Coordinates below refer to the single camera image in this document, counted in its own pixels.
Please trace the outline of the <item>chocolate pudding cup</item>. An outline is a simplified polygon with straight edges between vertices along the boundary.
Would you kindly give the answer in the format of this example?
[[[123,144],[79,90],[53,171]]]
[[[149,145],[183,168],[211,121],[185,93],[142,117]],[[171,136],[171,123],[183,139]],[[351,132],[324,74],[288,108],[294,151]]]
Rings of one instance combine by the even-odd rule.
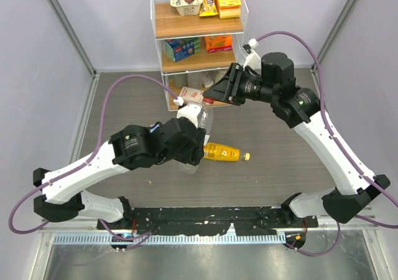
[[[170,0],[170,5],[175,8],[180,16],[199,15],[203,0]]]

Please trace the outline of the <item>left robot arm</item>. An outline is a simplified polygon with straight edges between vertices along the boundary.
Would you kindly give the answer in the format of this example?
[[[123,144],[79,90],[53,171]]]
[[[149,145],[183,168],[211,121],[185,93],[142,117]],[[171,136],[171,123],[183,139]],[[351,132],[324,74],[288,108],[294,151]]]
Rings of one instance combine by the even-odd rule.
[[[129,125],[112,135],[97,152],[69,166],[55,171],[36,169],[35,183],[43,188],[34,199],[34,212],[54,223],[87,217],[126,229],[133,219],[129,201],[101,197],[87,188],[112,176],[171,160],[197,166],[207,140],[205,129],[187,118],[172,118],[151,127]]]

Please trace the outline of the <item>yellow candy bag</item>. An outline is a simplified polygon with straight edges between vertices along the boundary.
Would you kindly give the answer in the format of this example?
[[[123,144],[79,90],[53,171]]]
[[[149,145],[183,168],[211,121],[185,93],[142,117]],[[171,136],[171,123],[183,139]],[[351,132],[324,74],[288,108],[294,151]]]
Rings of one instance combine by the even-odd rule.
[[[211,17],[219,14],[215,0],[203,0],[199,12],[200,17]]]

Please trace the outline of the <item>pale green drink bottle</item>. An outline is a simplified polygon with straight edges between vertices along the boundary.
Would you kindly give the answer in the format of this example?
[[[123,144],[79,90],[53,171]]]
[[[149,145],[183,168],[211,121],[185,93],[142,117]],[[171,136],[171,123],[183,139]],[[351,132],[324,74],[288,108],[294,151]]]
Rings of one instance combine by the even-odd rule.
[[[228,72],[228,69],[218,70],[218,72],[215,76],[215,83],[218,83],[227,72]]]

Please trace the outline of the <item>red white card box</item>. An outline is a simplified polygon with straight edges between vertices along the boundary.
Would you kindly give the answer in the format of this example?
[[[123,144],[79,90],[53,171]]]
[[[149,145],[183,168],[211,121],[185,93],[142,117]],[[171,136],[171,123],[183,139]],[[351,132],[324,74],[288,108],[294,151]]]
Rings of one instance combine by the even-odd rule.
[[[183,98],[185,103],[192,102],[202,104],[203,102],[203,90],[184,86],[181,88],[179,96]]]

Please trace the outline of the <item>small blue-label water bottle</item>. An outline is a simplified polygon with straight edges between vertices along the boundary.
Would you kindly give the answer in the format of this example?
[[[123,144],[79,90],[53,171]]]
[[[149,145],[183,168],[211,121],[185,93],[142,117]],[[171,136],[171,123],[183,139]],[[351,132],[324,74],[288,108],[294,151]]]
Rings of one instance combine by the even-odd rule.
[[[155,123],[150,127],[149,132],[153,133],[160,125],[161,125],[160,123]]]

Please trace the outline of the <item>orange snack box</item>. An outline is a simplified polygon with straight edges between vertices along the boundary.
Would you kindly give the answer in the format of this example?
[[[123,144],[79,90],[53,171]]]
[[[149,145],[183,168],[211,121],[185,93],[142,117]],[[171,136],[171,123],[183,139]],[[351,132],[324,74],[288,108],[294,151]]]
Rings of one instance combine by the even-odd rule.
[[[205,48],[209,53],[229,51],[232,49],[232,35],[205,36]]]

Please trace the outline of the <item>blue green box pack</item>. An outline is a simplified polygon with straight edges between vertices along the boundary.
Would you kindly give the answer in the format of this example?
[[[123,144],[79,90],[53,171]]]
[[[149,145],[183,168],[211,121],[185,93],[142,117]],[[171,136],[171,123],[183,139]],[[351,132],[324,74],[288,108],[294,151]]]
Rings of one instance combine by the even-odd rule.
[[[189,37],[183,39],[164,40],[164,50],[166,56],[173,61],[179,62],[200,51],[200,38]]]

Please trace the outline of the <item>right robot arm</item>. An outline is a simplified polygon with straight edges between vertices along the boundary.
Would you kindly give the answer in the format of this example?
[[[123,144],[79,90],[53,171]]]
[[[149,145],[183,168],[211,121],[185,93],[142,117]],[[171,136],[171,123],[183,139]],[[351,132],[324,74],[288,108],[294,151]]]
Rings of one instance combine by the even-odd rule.
[[[272,52],[261,58],[261,72],[232,63],[221,80],[205,90],[205,98],[240,106],[246,100],[270,104],[272,112],[313,149],[332,179],[334,188],[317,194],[298,193],[285,201],[283,224],[297,226],[304,217],[329,215],[348,223],[391,182],[361,163],[337,130],[328,131],[328,113],[318,96],[296,84],[294,63],[286,54]]]

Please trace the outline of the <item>clear plastic cup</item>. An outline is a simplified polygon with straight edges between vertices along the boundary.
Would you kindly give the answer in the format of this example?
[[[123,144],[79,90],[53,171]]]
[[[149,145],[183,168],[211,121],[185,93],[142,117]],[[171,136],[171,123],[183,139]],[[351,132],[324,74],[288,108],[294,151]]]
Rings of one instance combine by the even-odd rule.
[[[203,87],[203,74],[202,72],[188,73],[187,74],[188,87],[201,90]]]

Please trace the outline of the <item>clear red-label water bottle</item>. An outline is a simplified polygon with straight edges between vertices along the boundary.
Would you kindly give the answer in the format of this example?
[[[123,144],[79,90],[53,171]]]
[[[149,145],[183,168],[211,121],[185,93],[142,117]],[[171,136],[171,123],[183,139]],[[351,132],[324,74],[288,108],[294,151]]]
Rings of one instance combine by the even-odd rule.
[[[178,163],[179,170],[184,173],[194,174],[205,155],[204,147],[210,138],[213,125],[213,103],[214,99],[204,97],[201,104],[189,102],[177,111],[177,118],[188,119],[195,125],[197,131],[195,147],[185,153],[186,156],[190,156],[188,162]]]

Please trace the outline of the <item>small white bottle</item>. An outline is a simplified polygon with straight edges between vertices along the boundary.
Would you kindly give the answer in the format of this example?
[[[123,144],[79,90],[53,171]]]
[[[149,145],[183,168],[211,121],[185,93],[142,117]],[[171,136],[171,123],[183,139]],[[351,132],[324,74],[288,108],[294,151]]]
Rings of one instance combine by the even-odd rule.
[[[205,88],[209,88],[211,86],[214,85],[214,77],[212,74],[208,73],[208,72],[203,72],[202,74],[202,85]]]

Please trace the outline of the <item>yellow sponge pack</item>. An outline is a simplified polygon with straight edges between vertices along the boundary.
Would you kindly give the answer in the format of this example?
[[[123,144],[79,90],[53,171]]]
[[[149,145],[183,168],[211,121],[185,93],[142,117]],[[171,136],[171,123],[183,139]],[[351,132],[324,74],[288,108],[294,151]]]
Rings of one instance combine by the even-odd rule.
[[[216,0],[220,19],[240,18],[241,0]]]

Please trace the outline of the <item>yellow juice bottle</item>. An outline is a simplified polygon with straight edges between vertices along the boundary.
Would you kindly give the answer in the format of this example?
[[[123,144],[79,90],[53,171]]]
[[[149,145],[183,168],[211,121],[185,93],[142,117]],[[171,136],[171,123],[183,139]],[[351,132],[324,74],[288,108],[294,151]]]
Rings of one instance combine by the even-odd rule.
[[[208,142],[204,147],[204,159],[223,162],[248,161],[251,158],[249,152],[243,152],[235,147]]]

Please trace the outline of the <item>red bottle cap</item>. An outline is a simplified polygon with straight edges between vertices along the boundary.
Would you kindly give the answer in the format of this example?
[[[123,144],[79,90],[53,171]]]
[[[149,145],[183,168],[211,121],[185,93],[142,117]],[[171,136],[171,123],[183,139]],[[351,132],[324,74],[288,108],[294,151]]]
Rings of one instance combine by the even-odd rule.
[[[208,103],[208,104],[213,104],[214,103],[214,99],[204,97],[203,102],[204,103]]]

